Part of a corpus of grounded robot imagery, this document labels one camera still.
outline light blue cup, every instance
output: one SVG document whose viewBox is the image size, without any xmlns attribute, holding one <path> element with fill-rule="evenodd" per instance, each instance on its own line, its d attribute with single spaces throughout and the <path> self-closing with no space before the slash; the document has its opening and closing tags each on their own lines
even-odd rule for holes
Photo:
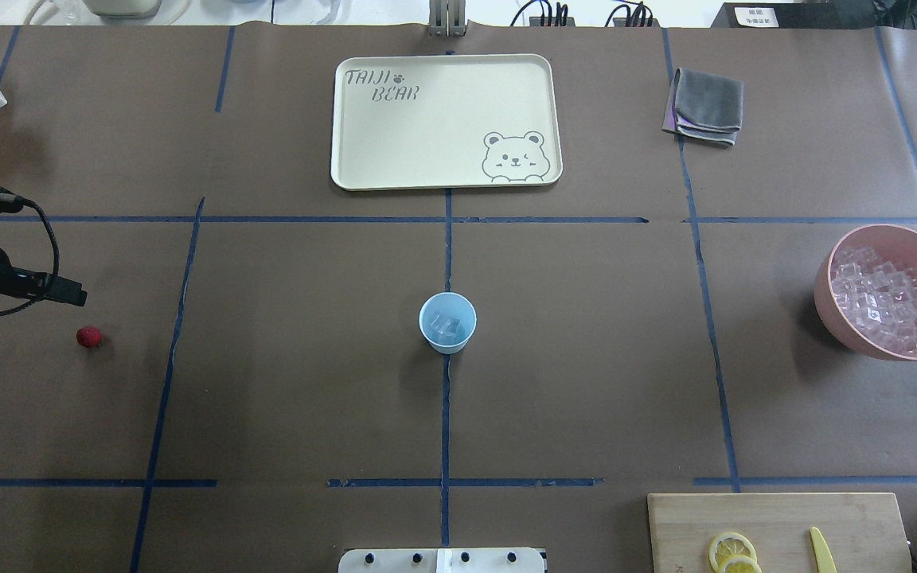
<svg viewBox="0 0 917 573">
<path fill-rule="evenodd" d="M 441 354 L 455 354 L 476 330 L 476 309 L 461 294 L 438 293 L 419 309 L 419 331 Z"/>
</svg>

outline bear face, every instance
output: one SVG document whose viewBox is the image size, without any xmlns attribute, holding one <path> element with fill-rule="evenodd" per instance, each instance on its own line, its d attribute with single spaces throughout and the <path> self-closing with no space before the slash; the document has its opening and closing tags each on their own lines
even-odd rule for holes
<svg viewBox="0 0 917 573">
<path fill-rule="evenodd" d="M 491 181 L 543 181 L 543 175 L 550 170 L 539 131 L 529 131 L 520 138 L 506 138 L 491 131 L 483 138 L 483 145 L 487 146 L 483 173 Z"/>
</svg>

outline pink bowl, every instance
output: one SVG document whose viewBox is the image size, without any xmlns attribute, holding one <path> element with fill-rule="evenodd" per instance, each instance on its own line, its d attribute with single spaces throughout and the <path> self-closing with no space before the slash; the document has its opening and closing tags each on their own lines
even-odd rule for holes
<svg viewBox="0 0 917 573">
<path fill-rule="evenodd" d="M 823 261 L 822 266 L 819 267 L 814 293 L 816 311 L 823 320 L 823 324 L 845 347 L 866 356 L 884 360 L 917 360 L 917 355 L 896 354 L 873 344 L 869 338 L 859 333 L 858 329 L 855 329 L 855 326 L 848 322 L 844 313 L 841 312 L 837 300 L 833 297 L 833 287 L 830 286 L 830 264 L 837 251 L 845 247 L 853 249 L 873 247 L 876 253 L 888 261 L 901 262 L 909 267 L 917 266 L 917 232 L 898 225 L 874 224 L 860 226 L 849 232 L 848 235 L 842 236 L 841 240 L 838 240 L 830 250 L 826 261 Z"/>
</svg>

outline yellow lemon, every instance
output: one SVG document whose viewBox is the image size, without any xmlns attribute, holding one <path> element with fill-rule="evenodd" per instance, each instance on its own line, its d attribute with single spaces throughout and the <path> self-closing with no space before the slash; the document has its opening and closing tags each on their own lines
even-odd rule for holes
<svg viewBox="0 0 917 573">
<path fill-rule="evenodd" d="M 763 570 L 757 565 L 756 559 L 745 555 L 734 555 L 720 564 L 717 573 L 763 573 Z"/>
<path fill-rule="evenodd" d="M 724 562 L 735 557 L 735 555 L 741 555 L 752 559 L 753 563 L 756 562 L 756 548 L 753 548 L 752 541 L 747 540 L 741 533 L 728 531 L 713 537 L 713 541 L 710 541 L 710 569 L 719 571 Z"/>
</svg>

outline gray towel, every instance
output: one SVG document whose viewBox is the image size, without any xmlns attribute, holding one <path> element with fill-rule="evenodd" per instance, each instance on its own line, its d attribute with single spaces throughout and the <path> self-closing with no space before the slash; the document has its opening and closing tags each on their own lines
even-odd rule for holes
<svg viewBox="0 0 917 573">
<path fill-rule="evenodd" d="M 735 145 L 742 128 L 745 84 L 729 77 L 678 68 L 667 96 L 663 130 Z"/>
</svg>

